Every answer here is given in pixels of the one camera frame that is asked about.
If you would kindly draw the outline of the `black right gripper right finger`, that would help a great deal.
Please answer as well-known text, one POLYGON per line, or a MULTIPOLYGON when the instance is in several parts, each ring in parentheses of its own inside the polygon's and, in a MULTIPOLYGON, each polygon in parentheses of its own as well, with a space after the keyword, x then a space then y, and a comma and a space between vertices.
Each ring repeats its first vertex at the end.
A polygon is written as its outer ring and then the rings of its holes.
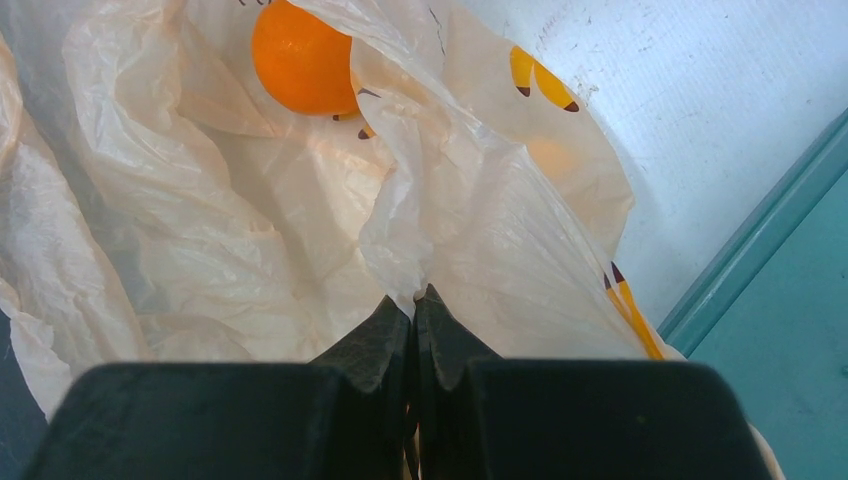
POLYGON ((767 479, 712 369, 679 361, 505 359, 434 288, 416 303, 424 479, 767 479))

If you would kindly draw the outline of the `orange translucent plastic grocery bag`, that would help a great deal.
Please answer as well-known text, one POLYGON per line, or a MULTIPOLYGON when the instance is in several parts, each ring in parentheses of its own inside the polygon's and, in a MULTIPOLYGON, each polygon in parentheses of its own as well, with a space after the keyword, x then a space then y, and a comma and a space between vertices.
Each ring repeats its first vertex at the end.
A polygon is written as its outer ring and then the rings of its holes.
POLYGON ((310 1, 359 121, 257 80, 258 5, 1 5, 1 306, 38 407, 121 360, 308 360, 432 283, 498 352, 641 358, 601 277, 633 203, 584 110, 454 1, 310 1))

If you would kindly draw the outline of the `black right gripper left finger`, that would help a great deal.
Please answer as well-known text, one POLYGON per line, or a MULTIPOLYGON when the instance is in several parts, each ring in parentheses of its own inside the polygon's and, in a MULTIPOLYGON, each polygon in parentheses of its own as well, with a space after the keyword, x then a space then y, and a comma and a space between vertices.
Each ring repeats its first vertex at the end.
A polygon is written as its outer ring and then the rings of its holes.
POLYGON ((86 372, 28 479, 400 479, 409 319, 390 299, 307 363, 86 372))

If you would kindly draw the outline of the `orange fruit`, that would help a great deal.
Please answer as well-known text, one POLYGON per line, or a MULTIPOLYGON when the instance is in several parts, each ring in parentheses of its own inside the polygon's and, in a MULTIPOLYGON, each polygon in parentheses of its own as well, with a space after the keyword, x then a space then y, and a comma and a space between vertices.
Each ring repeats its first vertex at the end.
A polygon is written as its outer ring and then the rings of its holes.
POLYGON ((257 17, 251 53, 256 75, 283 107, 314 116, 358 111, 351 80, 352 38, 288 1, 257 17))

